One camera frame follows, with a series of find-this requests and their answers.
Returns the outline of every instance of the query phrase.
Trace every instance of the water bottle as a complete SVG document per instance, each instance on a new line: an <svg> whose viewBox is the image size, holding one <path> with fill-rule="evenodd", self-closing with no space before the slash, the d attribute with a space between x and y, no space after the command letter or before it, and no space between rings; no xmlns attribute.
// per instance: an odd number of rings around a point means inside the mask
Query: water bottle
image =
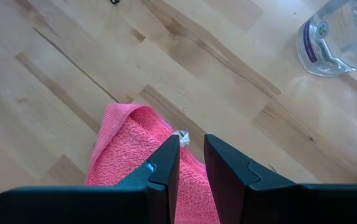
<svg viewBox="0 0 357 224"><path fill-rule="evenodd" d="M336 77L357 69L357 0L330 0L304 23L297 35L304 69Z"/></svg>

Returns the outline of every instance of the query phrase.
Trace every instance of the pink towel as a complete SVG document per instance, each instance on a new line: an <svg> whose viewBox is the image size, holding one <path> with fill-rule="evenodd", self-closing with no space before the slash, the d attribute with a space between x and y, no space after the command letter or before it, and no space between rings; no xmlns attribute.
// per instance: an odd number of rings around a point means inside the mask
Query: pink towel
<svg viewBox="0 0 357 224"><path fill-rule="evenodd" d="M152 108L106 107L85 185L113 186L138 168L173 133ZM206 168L181 148L175 223L219 223Z"/></svg>

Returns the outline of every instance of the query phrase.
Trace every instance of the small white object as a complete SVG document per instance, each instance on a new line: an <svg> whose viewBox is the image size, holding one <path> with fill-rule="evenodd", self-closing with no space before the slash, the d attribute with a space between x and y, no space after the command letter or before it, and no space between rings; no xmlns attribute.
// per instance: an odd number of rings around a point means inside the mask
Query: small white object
<svg viewBox="0 0 357 224"><path fill-rule="evenodd" d="M184 147L188 146L189 142L191 142L189 138L189 132L188 131L175 131L173 134L179 136L179 146Z"/></svg>

